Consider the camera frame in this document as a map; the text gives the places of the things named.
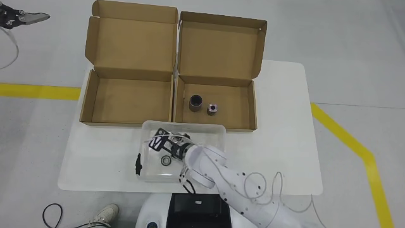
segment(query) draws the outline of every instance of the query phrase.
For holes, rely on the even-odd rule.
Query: yellow floor line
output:
[[[80,88],[0,83],[0,96],[76,101],[80,96]]]
[[[350,135],[332,118],[330,118],[323,110],[319,108],[319,106],[311,103],[311,109],[312,116],[314,116],[323,126],[325,126],[331,133],[333,133],[363,160],[366,168],[368,183],[370,184],[371,188],[371,194],[373,195],[374,199],[375,209],[380,221],[380,227],[394,227],[373,153],[367,150],[359,141],[357,141],[352,135]]]

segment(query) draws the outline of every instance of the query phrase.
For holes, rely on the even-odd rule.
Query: box lid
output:
[[[261,69],[267,21],[183,11],[178,71],[181,75],[254,79]]]
[[[173,71],[177,8],[98,0],[92,15],[85,56],[96,70]]]

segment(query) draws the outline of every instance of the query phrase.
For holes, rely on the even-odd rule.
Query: cardboard box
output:
[[[257,129],[253,79],[260,73],[266,29],[264,20],[182,12],[173,121]],[[194,94],[202,97],[199,112],[189,110]],[[214,116],[206,113],[210,103],[218,105]]]
[[[87,125],[170,122],[177,9],[96,1],[92,15],[85,56],[94,70],[80,121]]]

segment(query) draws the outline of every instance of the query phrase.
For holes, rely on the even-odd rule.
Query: metal nut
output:
[[[208,115],[215,115],[215,113],[218,111],[218,106],[216,104],[209,104],[207,108],[207,114]]]

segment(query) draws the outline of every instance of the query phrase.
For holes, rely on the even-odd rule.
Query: black cable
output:
[[[184,189],[189,193],[189,194],[195,194],[196,193],[196,189],[194,189],[194,186],[192,185],[191,181],[186,180],[186,182],[188,182],[193,190],[193,192],[191,192],[185,185],[183,185]]]
[[[55,227],[50,226],[50,225],[46,222],[46,220],[45,220],[45,211],[46,211],[50,206],[53,206],[53,205],[58,206],[59,209],[61,210],[61,214],[60,214],[60,216],[59,216],[59,220],[58,220],[58,222],[56,223]],[[58,204],[58,203],[51,203],[50,205],[46,206],[45,209],[44,209],[44,211],[42,212],[42,221],[44,221],[44,224],[45,224],[46,227],[48,227],[48,228],[57,228],[57,226],[58,226],[59,223],[61,222],[62,214],[63,214],[62,206],[61,206],[60,204]]]
[[[59,220],[58,220],[58,222],[56,223],[56,225],[55,225],[54,227],[50,226],[50,225],[46,222],[46,220],[45,220],[45,212],[46,212],[46,210],[47,210],[50,206],[53,206],[53,205],[58,206],[59,209],[61,210],[61,213],[60,213],[60,216],[59,216]],[[46,227],[48,227],[48,228],[57,228],[57,227],[59,226],[59,223],[61,222],[62,215],[63,215],[62,206],[61,206],[60,204],[58,204],[58,203],[51,203],[50,205],[46,206],[45,209],[44,209],[44,211],[42,212],[42,221],[44,222],[44,224],[45,224]],[[82,225],[76,226],[76,227],[74,227],[74,228],[81,228],[81,227],[86,226],[86,225],[92,225],[92,226],[89,226],[90,228],[91,228],[91,227],[111,227],[111,226],[106,225],[105,223],[93,222],[93,223],[82,224]]]

